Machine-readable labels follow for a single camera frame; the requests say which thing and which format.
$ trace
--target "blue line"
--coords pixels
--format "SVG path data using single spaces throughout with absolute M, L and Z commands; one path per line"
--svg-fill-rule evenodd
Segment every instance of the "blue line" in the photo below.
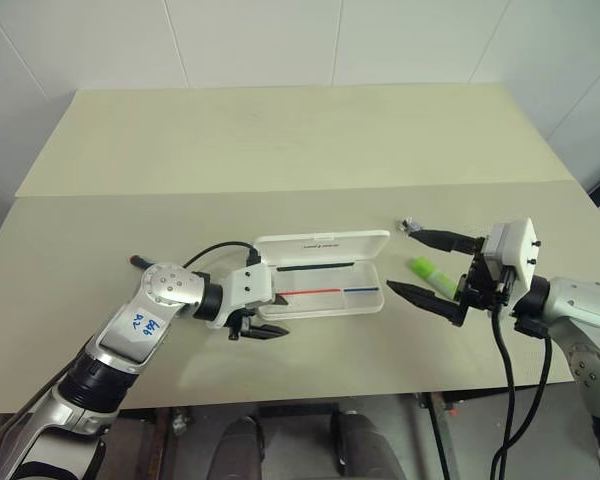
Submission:
M 377 292 L 378 290 L 380 290 L 379 287 L 345 288 L 343 292 Z

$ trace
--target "black cable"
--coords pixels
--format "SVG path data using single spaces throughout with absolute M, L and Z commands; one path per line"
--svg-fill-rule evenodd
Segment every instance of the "black cable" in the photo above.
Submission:
M 205 248 L 200 253 L 198 253 L 195 256 L 193 256 L 188 262 L 186 262 L 184 265 L 182 265 L 182 268 L 189 268 L 189 266 L 193 262 L 195 262 L 196 260 L 198 260 L 199 258 L 203 257 L 204 255 L 206 255 L 207 253 L 209 253 L 209 252 L 211 252 L 213 250 L 216 250 L 216 249 L 222 248 L 222 247 L 231 247 L 231 246 L 248 248 L 249 249 L 249 255 L 254 255 L 254 254 L 257 255 L 258 254 L 258 251 L 250 243 L 239 242 L 239 241 L 216 243 L 215 245 L 211 245 L 210 247 Z
M 529 411 L 527 412 L 527 416 L 525 417 L 520 427 L 516 433 L 511 437 L 509 443 L 505 446 L 503 445 L 498 449 L 496 454 L 493 456 L 493 461 L 491 462 L 491 478 L 495 478 L 495 469 L 497 467 L 498 461 L 500 457 L 504 453 L 505 450 L 508 450 L 513 445 L 515 445 L 522 435 L 525 434 L 531 422 L 535 418 L 535 415 L 538 411 L 538 407 L 540 406 L 540 401 L 542 400 L 542 395 L 544 394 L 545 387 L 547 386 L 547 381 L 549 379 L 549 370 L 551 369 L 551 358 L 553 355 L 553 344 L 551 343 L 550 338 L 544 339 L 544 362 L 542 364 L 542 372 L 540 373 L 540 381 L 538 382 L 538 388 L 536 389 L 536 393 L 533 396 L 533 401 L 531 402 L 531 406 L 529 407 Z
M 16 425 L 21 419 L 22 417 L 24 417 L 27 413 L 29 413 L 29 410 L 31 410 L 34 405 L 36 403 L 38 403 L 38 401 L 42 398 L 42 396 L 47 393 L 47 391 L 49 391 L 51 389 L 51 387 L 53 387 L 56 383 L 58 383 L 58 381 L 60 380 L 60 378 L 62 378 L 64 376 L 64 374 L 66 374 L 69 369 L 73 366 L 73 364 L 76 362 L 76 360 L 78 360 L 78 357 L 80 357 L 80 355 L 82 355 L 82 352 L 84 351 L 84 347 L 87 346 L 87 343 L 89 342 L 89 340 L 87 340 L 87 342 L 85 342 L 85 344 L 82 346 L 82 348 L 78 351 L 78 354 L 69 362 L 67 363 L 64 367 L 62 367 L 62 369 L 56 373 L 47 383 L 45 383 L 45 385 L 38 390 L 35 395 L 33 397 L 31 397 L 31 399 L 20 409 L 18 410 L 16 413 L 14 413 L 11 418 L 9 418 L 9 420 L 7 420 L 2 427 L 0 427 L 0 450 L 2 448 L 2 443 L 4 441 L 4 437 L 6 436 L 7 432 L 9 432 L 9 430 L 11 430 L 11 428 Z
M 438 418 L 436 416 L 436 410 L 433 405 L 433 398 L 431 397 L 431 393 L 425 393 L 424 399 L 427 405 L 427 410 L 429 410 L 429 417 L 431 418 L 431 427 L 433 428 L 433 436 L 436 440 L 436 447 L 438 448 L 438 456 L 440 457 L 440 467 L 442 468 L 442 476 L 444 477 L 444 480 L 451 480 L 451 474 L 449 473 L 449 465 L 447 463 L 447 454 L 444 451 L 444 443 L 442 441 L 442 434 L 440 433 L 440 425 L 438 424 Z
M 505 375 L 507 377 L 507 392 L 509 397 L 509 402 L 507 405 L 507 421 L 504 427 L 504 438 L 502 440 L 502 455 L 500 456 L 500 473 L 498 475 L 499 480 L 504 479 L 504 472 L 507 464 L 507 445 L 510 442 L 511 438 L 511 429 L 513 427 L 513 414 L 515 411 L 516 404 L 516 393 L 515 393 L 515 382 L 513 379 L 513 367 L 511 365 L 511 357 L 509 356 L 509 351 L 507 350 L 507 346 L 504 344 L 504 340 L 502 339 L 502 331 L 500 330 L 500 310 L 502 307 L 497 305 L 493 312 L 491 313 L 491 328 L 493 329 L 493 338 L 496 341 L 496 345 L 498 346 L 498 350 L 500 351 L 500 356 L 502 357 L 502 363 L 504 365 Z M 496 468 L 493 468 L 492 464 L 490 479 L 495 480 L 495 471 Z

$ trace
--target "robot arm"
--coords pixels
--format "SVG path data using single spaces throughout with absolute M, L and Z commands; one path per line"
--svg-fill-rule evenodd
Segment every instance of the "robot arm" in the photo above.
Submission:
M 211 328 L 228 326 L 234 340 L 241 333 L 257 338 L 288 333 L 250 325 L 249 309 L 275 301 L 270 271 L 262 263 L 236 270 L 219 284 L 175 264 L 145 267 L 131 301 L 87 342 L 67 374 L 44 392 L 17 438 L 0 452 L 0 480 L 94 478 L 104 456 L 101 436 L 176 315 L 186 312 L 207 320 Z M 258 336 L 259 329 L 267 334 Z
M 600 284 L 566 278 L 549 282 L 534 275 L 541 243 L 530 220 L 496 225 L 486 238 L 413 229 L 408 222 L 402 226 L 426 245 L 473 255 L 473 260 L 460 279 L 456 302 L 415 285 L 388 281 L 389 287 L 456 326 L 462 326 L 472 307 L 509 314 L 517 319 L 517 331 L 553 339 L 567 358 L 600 446 Z
M 549 336 L 564 352 L 600 447 L 600 283 L 535 276 L 514 315 L 516 330 Z

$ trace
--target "table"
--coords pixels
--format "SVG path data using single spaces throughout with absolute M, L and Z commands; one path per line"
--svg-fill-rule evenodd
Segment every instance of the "table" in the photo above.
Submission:
M 543 241 L 538 274 L 600 281 L 600 214 L 501 87 L 339 90 L 79 92 L 0 231 L 0 412 L 21 406 L 132 295 L 140 275 L 127 262 L 134 253 L 181 263 L 223 240 L 384 228 L 392 238 L 377 259 L 381 279 L 417 283 L 406 266 L 413 256 L 427 255 L 452 278 L 470 258 L 405 238 L 396 220 L 413 215 L 427 227 L 480 235 L 493 223 L 530 216 Z M 312 94 L 319 98 L 309 101 Z M 209 107 L 223 95 L 233 115 Z M 395 101 L 376 105 L 375 95 Z M 347 114 L 334 113 L 332 96 L 347 97 Z M 300 109 L 288 117 L 279 107 L 287 97 L 285 105 Z M 418 115 L 400 114 L 410 102 Z M 204 127 L 199 123 L 206 133 L 196 135 L 217 130 L 221 138 L 226 116 L 227 131 L 243 125 L 258 139 L 253 151 L 245 150 L 246 136 L 229 137 L 209 141 L 204 148 L 213 161 L 200 160 L 182 104 L 210 115 Z M 148 120 L 139 114 L 142 105 L 159 114 Z M 260 116 L 250 115 L 248 105 Z M 336 117 L 351 117 L 351 135 L 345 126 L 340 136 L 323 132 Z M 258 129 L 253 118 L 267 121 Z M 303 127 L 295 128 L 294 119 Z M 374 149 L 362 133 L 375 123 L 367 140 L 382 142 L 370 158 Z M 284 141 L 280 131 L 287 132 Z M 267 142 L 267 134 L 280 143 Z M 164 159 L 155 160 L 162 149 Z M 260 163 L 247 167 L 245 151 Z M 285 161 L 309 152 L 321 155 L 307 162 L 324 175 Z M 229 251 L 199 268 L 218 278 L 243 261 L 244 252 Z M 292 333 L 266 342 L 229 342 L 226 331 L 178 319 L 123 408 L 505 384 L 484 312 L 471 312 L 458 329 L 389 289 L 385 300 L 375 315 L 284 322 Z M 542 345 L 513 332 L 512 323 L 505 322 L 504 336 L 516 381 L 537 382 Z M 550 381 L 569 380 L 561 352 L 554 360 Z

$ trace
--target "wall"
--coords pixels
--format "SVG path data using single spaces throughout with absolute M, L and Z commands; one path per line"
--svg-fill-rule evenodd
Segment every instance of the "wall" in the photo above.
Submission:
M 600 180 L 600 0 L 0 0 L 0 223 L 78 88 L 488 81 Z

